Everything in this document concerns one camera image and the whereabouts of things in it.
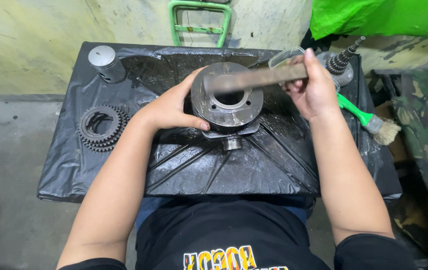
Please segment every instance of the yellow wall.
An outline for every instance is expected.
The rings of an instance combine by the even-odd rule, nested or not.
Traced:
[[[299,45],[311,14],[311,0],[233,0],[231,6],[226,46],[232,48]],[[191,26],[219,26],[222,19],[201,11],[179,16],[185,25],[189,16]],[[215,45],[213,36],[182,38],[185,46]],[[83,41],[172,45],[167,0],[0,0],[0,94],[65,93]],[[361,53],[364,71],[428,67],[428,39],[419,37],[369,37]]]

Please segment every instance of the green brush handle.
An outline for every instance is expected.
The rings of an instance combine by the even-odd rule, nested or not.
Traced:
[[[359,110],[357,107],[355,107],[354,104],[352,104],[352,102],[339,93],[337,94],[337,101],[339,102],[339,107],[347,109],[352,114],[354,114],[359,119],[362,126],[367,125],[373,116],[371,113],[366,113]]]

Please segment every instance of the black t-shirt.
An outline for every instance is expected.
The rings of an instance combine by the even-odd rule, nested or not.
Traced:
[[[173,200],[153,212],[137,234],[137,270],[329,269],[309,250],[305,225],[282,206],[261,201]],[[374,234],[346,238],[336,269],[416,269],[396,240]],[[125,270],[95,258],[62,270]]]

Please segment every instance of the person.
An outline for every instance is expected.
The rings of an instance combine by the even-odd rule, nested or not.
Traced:
[[[416,269],[394,238],[329,72],[312,49],[298,61],[304,62],[309,79],[287,82],[283,90],[310,125],[336,245],[335,268]],[[130,120],[79,208],[57,269],[125,270],[127,238],[136,218],[138,270],[329,268],[309,250],[302,208],[242,196],[143,201],[154,134],[175,127],[210,129],[203,119],[183,113],[184,98],[200,70]]]

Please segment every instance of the hand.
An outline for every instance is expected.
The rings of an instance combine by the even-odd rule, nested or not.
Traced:
[[[287,64],[304,62],[308,79],[286,82],[282,89],[292,98],[302,116],[311,119],[339,111],[339,103],[331,74],[317,60],[314,51],[308,48],[304,55],[290,59]]]
[[[209,130],[211,126],[205,120],[184,113],[184,99],[190,91],[194,78],[202,69],[193,71],[184,81],[140,109],[133,118],[152,128],[154,132],[174,127]]]

